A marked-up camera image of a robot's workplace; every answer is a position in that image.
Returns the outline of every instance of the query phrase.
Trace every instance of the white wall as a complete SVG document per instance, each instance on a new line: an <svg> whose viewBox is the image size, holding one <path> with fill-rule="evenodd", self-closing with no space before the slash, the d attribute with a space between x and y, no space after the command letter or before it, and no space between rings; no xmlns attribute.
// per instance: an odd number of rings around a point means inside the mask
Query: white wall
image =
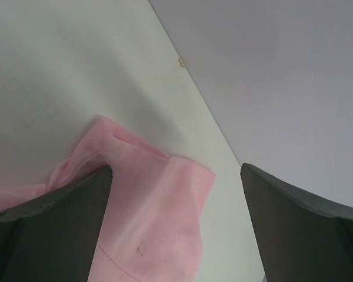
<svg viewBox="0 0 353 282"><path fill-rule="evenodd" d="M353 206L353 0L150 0L238 160Z"/></svg>
<svg viewBox="0 0 353 282"><path fill-rule="evenodd" d="M45 181L104 115L218 176L196 282L264 271L240 167L147 0L0 1L0 185Z"/></svg>

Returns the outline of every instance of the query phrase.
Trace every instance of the pink fabric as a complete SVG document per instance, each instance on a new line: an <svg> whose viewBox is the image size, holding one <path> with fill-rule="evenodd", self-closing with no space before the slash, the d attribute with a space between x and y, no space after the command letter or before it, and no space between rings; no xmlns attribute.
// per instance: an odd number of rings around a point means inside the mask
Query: pink fabric
<svg viewBox="0 0 353 282"><path fill-rule="evenodd" d="M199 217L215 175L169 157L100 120L47 184L0 187L0 210L24 203L108 164L112 190L89 282L193 281L201 259Z"/></svg>

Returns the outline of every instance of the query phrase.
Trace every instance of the small mark on wall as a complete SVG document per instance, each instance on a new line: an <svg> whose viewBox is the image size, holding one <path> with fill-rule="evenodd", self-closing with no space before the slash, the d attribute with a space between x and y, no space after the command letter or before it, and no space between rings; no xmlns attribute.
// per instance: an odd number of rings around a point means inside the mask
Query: small mark on wall
<svg viewBox="0 0 353 282"><path fill-rule="evenodd" d="M183 63L183 61L182 61L182 59L181 58L178 58L178 62L179 62L179 64L180 64L180 66L182 67L182 68L186 68L186 66L184 65L184 63Z"/></svg>

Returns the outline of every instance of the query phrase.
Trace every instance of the dark object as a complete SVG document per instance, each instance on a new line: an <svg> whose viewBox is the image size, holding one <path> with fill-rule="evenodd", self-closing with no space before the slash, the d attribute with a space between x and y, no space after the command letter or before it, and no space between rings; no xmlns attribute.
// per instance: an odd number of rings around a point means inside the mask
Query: dark object
<svg viewBox="0 0 353 282"><path fill-rule="evenodd" d="M268 282L353 282L353 208L250 164L241 177Z"/></svg>
<svg viewBox="0 0 353 282"><path fill-rule="evenodd" d="M87 281L112 171L0 211L0 282Z"/></svg>

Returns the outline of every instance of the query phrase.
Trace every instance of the fabric seam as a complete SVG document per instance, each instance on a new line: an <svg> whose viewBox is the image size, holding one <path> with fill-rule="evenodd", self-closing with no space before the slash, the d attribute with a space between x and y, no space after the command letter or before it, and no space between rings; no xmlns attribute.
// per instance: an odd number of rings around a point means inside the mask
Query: fabric seam
<svg viewBox="0 0 353 282"><path fill-rule="evenodd" d="M101 245L99 245L99 243L97 243L97 246L101 249L101 251L107 256L107 258L114 264L116 265L123 273L125 273L126 275L128 275L130 278L134 279L136 282L141 282L140 280L138 280L136 277L134 277L133 275L131 275L130 273L128 273L127 271L124 270L123 267L121 267L118 263L116 263L106 252L105 250L101 247Z"/></svg>

